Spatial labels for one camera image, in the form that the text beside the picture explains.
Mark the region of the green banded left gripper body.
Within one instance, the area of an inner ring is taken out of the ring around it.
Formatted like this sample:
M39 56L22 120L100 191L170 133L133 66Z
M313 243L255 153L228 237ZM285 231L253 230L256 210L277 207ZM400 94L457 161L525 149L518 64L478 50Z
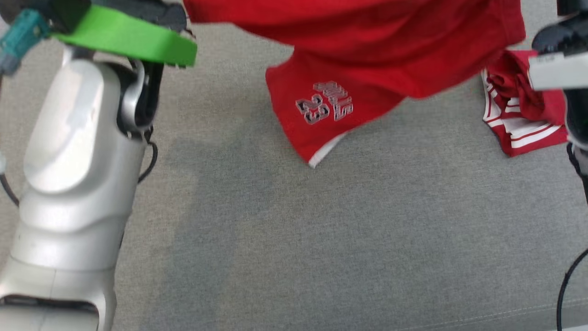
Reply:
M178 1L94 0L73 32L54 36L88 50L192 67L198 46L185 36L188 31L188 15Z

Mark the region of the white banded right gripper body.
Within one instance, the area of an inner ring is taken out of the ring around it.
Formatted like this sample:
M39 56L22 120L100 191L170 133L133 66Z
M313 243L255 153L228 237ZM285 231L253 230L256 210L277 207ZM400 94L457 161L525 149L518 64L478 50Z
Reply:
M532 41L529 60L533 89L587 88L587 17L572 16L542 28Z

